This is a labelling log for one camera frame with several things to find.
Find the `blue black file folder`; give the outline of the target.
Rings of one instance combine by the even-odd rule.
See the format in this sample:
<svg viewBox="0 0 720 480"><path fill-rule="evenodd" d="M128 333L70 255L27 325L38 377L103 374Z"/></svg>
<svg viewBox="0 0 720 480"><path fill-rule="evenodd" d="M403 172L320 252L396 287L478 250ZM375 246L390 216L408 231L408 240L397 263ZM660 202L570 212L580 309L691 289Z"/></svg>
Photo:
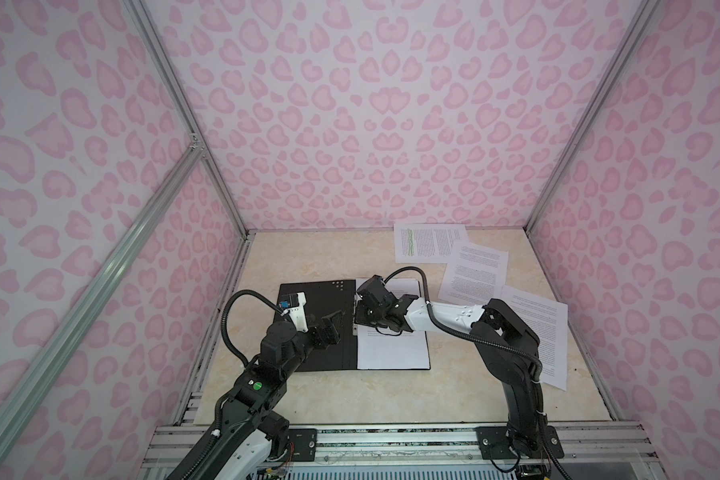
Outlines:
<svg viewBox="0 0 720 480"><path fill-rule="evenodd" d="M277 305L302 313L318 338L335 344L315 349L298 368L300 372L407 371L431 369L427 334L394 332L363 326L359 319L357 289L363 278L283 283Z"/></svg>

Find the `printed paper sheet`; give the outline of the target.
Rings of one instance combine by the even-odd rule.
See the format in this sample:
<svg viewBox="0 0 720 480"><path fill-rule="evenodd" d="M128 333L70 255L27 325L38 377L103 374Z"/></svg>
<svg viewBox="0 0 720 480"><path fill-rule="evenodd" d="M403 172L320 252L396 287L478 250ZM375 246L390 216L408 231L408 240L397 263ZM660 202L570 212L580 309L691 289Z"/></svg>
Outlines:
<svg viewBox="0 0 720 480"><path fill-rule="evenodd" d="M358 370L429 370L430 355L424 331L394 336L388 329L361 325L360 297L356 296L355 333L358 340Z"/></svg>

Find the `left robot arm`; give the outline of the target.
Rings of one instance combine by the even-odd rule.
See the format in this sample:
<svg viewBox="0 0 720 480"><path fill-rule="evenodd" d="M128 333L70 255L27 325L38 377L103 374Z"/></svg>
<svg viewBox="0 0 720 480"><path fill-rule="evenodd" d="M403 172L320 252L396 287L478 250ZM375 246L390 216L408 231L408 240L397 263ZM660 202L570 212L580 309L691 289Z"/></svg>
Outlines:
<svg viewBox="0 0 720 480"><path fill-rule="evenodd" d="M212 424L168 475L170 479L246 479L269 458L286 455L289 421L274 411L288 378L315 350L340 342L344 312L309 316L300 331L290 320L272 323L260 353L219 397Z"/></svg>

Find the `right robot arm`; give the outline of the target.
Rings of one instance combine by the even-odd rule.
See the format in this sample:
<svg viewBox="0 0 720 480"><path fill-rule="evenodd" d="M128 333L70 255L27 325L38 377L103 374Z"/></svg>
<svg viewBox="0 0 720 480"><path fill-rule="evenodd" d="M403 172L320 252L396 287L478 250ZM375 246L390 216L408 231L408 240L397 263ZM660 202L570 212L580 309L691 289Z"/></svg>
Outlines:
<svg viewBox="0 0 720 480"><path fill-rule="evenodd" d="M426 283L421 292L397 296L375 275L357 289L356 323L382 333L442 332L473 344L488 372L501 383L507 405L507 424L496 444L499 451L522 458L563 458L544 409L540 339L533 329L497 298L462 306L432 301Z"/></svg>

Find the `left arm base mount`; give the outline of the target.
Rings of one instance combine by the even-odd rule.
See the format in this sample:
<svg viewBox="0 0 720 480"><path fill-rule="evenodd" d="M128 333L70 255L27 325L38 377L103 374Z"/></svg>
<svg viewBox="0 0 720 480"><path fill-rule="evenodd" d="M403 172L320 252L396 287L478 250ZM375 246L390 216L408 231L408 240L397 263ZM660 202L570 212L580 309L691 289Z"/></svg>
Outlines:
<svg viewBox="0 0 720 480"><path fill-rule="evenodd" d="M268 463L312 462L316 457L317 429L292 427L276 412L266 416L255 431L264 435L264 461Z"/></svg>

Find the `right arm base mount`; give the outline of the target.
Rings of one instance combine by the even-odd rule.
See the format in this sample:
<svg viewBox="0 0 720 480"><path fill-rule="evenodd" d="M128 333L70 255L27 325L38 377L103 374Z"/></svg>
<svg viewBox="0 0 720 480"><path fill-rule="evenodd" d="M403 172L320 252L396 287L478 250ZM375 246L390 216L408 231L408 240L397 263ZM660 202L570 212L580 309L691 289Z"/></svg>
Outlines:
<svg viewBox="0 0 720 480"><path fill-rule="evenodd" d="M546 425L535 440L527 440L517 433L512 433L506 425L478 426L475 433L483 460L540 460L542 455L547 453L556 460L565 457L562 441L551 425Z"/></svg>

